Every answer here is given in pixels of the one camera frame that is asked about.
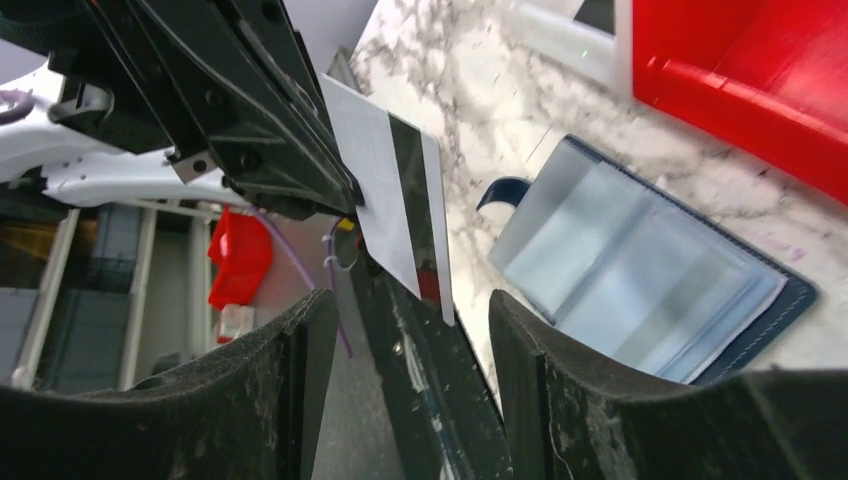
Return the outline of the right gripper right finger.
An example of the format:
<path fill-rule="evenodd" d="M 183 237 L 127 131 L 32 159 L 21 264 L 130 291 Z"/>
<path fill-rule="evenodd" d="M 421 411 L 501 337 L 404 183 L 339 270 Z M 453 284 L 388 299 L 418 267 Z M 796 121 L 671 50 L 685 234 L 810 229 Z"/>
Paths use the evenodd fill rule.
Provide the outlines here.
<path fill-rule="evenodd" d="M 843 479 L 847 375 L 771 369 L 705 386 L 637 371 L 544 323 L 509 293 L 489 306 L 519 479 Z"/>

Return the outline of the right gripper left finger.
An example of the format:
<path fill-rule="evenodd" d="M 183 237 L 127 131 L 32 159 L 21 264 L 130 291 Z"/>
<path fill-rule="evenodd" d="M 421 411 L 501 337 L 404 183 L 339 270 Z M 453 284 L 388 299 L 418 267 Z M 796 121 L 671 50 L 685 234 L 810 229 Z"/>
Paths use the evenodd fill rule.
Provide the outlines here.
<path fill-rule="evenodd" d="M 336 345 L 315 290 L 264 326 L 126 391 L 1 391 L 5 479 L 307 479 Z"/>

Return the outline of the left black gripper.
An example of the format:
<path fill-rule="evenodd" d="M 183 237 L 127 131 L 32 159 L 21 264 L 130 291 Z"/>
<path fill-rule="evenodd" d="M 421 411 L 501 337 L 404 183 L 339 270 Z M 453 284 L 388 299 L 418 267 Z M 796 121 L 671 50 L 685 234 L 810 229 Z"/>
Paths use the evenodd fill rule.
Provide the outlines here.
<path fill-rule="evenodd" d="M 229 183 L 289 218 L 351 216 L 344 166 L 281 1 L 135 1 L 172 89 Z M 4 1 L 1 43 L 42 56 L 1 86 L 1 180 L 182 186 L 169 140 L 84 1 Z"/>

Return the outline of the navy blue card holder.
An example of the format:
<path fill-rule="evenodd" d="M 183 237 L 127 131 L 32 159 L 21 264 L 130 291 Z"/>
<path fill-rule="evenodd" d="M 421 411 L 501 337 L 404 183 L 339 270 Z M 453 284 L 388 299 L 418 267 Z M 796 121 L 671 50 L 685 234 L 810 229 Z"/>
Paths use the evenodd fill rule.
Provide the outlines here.
<path fill-rule="evenodd" d="M 816 287 L 576 136 L 532 180 L 483 204 L 514 209 L 490 250 L 552 327 L 631 368 L 705 385 L 756 357 Z"/>

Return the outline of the white plastic bin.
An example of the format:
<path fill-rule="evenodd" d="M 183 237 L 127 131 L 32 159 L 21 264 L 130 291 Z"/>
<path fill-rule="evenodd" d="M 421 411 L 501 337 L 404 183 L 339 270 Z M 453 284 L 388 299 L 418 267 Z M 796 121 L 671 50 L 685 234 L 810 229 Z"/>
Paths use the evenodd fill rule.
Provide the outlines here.
<path fill-rule="evenodd" d="M 514 39 L 604 86 L 633 97 L 633 3 L 615 1 L 615 35 L 574 20 L 582 1 L 502 1 Z"/>

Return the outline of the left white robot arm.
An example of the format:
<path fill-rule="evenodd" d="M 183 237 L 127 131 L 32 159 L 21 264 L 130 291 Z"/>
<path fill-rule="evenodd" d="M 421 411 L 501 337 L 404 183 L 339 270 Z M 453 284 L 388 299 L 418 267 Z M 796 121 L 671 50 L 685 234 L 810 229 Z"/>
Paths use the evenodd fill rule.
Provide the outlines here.
<path fill-rule="evenodd" d="M 1 37 L 46 59 L 1 88 L 3 207 L 364 204 L 280 1 L 5 1 Z"/>

